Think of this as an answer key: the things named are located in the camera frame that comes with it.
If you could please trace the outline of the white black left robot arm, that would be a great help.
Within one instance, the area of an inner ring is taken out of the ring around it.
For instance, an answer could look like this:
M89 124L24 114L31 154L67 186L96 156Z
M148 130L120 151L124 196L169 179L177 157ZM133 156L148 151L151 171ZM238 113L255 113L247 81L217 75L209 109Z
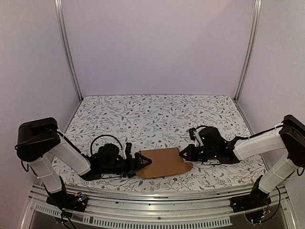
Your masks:
M57 121L48 117L21 124L15 150L18 158L27 163L52 194L52 199L60 207L67 207L71 197L63 191L64 182L53 169L49 154L60 159L85 181L106 179L106 174L131 178L152 163L140 152L132 154L131 143L123 146L116 137L111 138L117 142L116 145L105 144L97 153L91 152L87 156L59 130Z

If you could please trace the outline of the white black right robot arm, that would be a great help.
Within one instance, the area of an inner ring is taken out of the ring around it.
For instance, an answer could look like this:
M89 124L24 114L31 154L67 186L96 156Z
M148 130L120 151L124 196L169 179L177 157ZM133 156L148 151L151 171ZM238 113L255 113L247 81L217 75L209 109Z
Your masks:
M224 139L212 126L189 130L193 140L179 155L189 162L217 160L221 165L237 164L250 157L282 150L285 154L255 183L246 198L250 208L258 207L268 194L299 168L305 166L305 125L288 114L283 121L257 134Z

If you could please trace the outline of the brown cardboard paper box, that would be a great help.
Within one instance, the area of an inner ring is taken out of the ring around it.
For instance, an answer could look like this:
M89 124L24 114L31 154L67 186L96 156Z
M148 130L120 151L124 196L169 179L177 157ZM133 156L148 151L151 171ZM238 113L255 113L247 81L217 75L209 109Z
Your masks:
M193 168L191 162L184 162L176 147L141 151L141 154L152 160L147 167L136 172L141 179L179 175Z

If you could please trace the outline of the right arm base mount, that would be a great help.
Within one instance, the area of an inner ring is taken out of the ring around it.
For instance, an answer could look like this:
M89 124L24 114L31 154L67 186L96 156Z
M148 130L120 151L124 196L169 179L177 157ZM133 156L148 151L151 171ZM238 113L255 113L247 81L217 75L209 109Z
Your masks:
M241 212L246 210L251 210L254 208L260 208L271 204L271 199L269 193L264 193L259 189L259 182L261 181L261 175L249 194L233 197L230 199L230 207L233 209L233 212Z

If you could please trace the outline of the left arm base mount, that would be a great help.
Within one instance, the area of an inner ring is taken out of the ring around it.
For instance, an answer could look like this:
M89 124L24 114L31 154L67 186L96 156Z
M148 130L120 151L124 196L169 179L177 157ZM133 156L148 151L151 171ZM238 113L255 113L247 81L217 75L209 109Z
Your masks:
M89 200L89 196L81 192L74 194L69 194L66 190L66 186L61 177L61 190L55 193L50 193L47 188L45 188L48 197L46 202L50 205L58 207L60 210L69 209L79 212L84 212Z

